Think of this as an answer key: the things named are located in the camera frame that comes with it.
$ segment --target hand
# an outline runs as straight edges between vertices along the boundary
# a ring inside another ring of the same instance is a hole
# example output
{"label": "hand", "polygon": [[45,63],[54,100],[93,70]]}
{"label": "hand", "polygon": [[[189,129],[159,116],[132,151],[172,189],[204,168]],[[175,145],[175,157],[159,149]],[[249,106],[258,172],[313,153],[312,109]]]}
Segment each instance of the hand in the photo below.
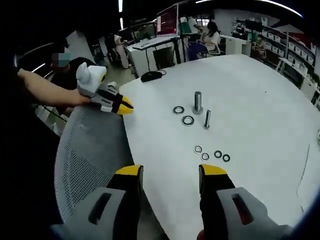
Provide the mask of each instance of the hand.
{"label": "hand", "polygon": [[90,98],[82,95],[78,89],[70,90],[70,94],[71,104],[74,107],[89,104],[91,102]]}

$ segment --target office room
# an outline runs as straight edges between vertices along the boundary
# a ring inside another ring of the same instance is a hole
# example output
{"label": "office room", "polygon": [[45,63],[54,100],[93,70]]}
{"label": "office room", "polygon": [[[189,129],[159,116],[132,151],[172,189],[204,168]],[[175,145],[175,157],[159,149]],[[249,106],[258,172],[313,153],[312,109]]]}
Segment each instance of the office room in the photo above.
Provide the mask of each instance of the office room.
{"label": "office room", "polygon": [[18,219],[20,238],[307,239],[320,203],[313,5],[15,7],[5,229]]}

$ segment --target long bolt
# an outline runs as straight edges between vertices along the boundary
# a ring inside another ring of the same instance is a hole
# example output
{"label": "long bolt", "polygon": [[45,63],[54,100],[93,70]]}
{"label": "long bolt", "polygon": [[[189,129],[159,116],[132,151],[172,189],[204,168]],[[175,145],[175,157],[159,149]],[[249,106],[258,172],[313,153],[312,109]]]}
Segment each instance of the long bolt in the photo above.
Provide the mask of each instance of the long bolt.
{"label": "long bolt", "polygon": [[196,111],[200,111],[201,109],[201,101],[202,101],[202,94],[200,91],[196,91],[194,93],[194,109]]}
{"label": "long bolt", "polygon": [[192,108],[192,112],[195,115],[200,115],[204,111],[203,107],[201,106],[201,100],[202,100],[201,98],[202,98],[201,92],[200,91],[196,91],[194,93],[194,106]]}
{"label": "long bolt", "polygon": [[204,126],[203,126],[204,129],[210,128],[210,125],[209,125],[210,115],[211,115],[211,111],[208,109],[208,110],[206,111],[206,115],[205,115],[205,124],[204,124]]}

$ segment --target black ceiling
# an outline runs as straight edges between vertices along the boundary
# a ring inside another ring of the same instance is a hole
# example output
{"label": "black ceiling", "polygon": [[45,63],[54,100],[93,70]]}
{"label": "black ceiling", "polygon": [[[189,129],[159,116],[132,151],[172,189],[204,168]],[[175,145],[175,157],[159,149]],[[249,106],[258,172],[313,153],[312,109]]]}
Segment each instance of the black ceiling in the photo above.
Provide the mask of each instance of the black ceiling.
{"label": "black ceiling", "polygon": [[[320,42],[320,20],[318,13],[313,12],[315,3],[311,0],[274,0],[300,12],[304,18],[283,10],[273,4],[256,0],[214,0],[199,4],[185,5],[180,12],[211,13],[214,8],[238,9],[262,13],[283,20],[313,36]],[[124,26],[133,21],[153,20],[156,14],[179,2],[178,0],[123,0],[122,13],[119,14],[118,0],[91,0],[83,5],[66,1],[59,4],[24,1],[7,7],[8,19],[3,19],[3,31],[7,31],[6,39],[21,51],[29,50],[40,44],[54,41],[58,37],[66,37],[74,30],[85,32],[86,36],[98,38],[108,32],[120,29],[119,18],[123,17]]]}

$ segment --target hex bolt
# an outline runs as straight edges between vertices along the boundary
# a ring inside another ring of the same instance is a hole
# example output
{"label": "hex bolt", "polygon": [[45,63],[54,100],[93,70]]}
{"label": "hex bolt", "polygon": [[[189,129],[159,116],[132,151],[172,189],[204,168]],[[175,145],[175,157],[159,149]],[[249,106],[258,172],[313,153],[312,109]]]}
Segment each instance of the hex bolt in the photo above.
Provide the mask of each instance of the hex bolt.
{"label": "hex bolt", "polygon": [[200,91],[194,93],[194,106],[192,107],[192,112],[195,115],[200,115],[203,113],[204,108],[201,106],[202,94]]}
{"label": "hex bolt", "polygon": [[211,115],[211,111],[208,109],[208,110],[206,111],[206,115],[205,115],[205,123],[204,123],[204,126],[203,126],[204,129],[210,128],[210,125],[209,125],[210,115]]}

